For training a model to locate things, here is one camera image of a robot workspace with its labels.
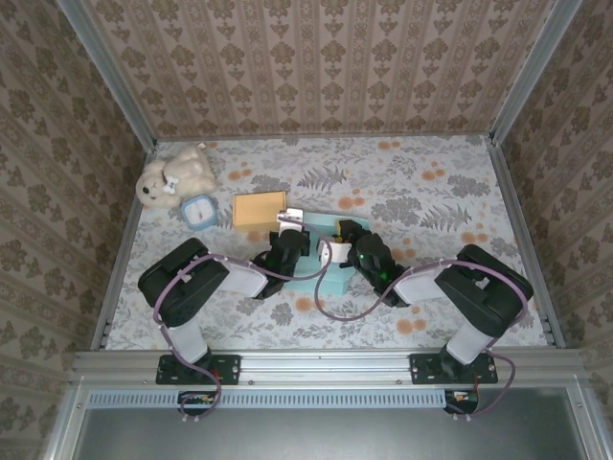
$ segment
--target wall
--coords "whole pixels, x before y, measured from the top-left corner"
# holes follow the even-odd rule
[[[143,158],[56,4],[0,2],[0,459],[44,447]]]
[[[570,346],[613,421],[613,2],[584,0],[505,152]]]
[[[554,0],[87,0],[157,136],[485,132]]]

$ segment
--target white teddy bear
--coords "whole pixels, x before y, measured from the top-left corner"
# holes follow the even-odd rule
[[[145,206],[173,208],[181,200],[208,194],[216,188],[215,176],[198,144],[182,150],[168,163],[153,160],[136,182],[136,196]]]

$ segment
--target clock face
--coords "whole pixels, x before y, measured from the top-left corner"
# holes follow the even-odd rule
[[[196,225],[210,220],[215,215],[211,201],[206,198],[196,199],[183,209],[188,223]]]

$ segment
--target small box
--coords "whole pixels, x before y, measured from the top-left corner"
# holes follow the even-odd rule
[[[277,214],[285,209],[285,192],[235,195],[233,223],[237,232],[278,232]]]

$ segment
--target gray floor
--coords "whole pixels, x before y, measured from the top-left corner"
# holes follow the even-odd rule
[[[507,396],[469,423],[441,409],[220,409],[199,423],[167,409],[90,410],[75,459],[586,458],[565,392]]]

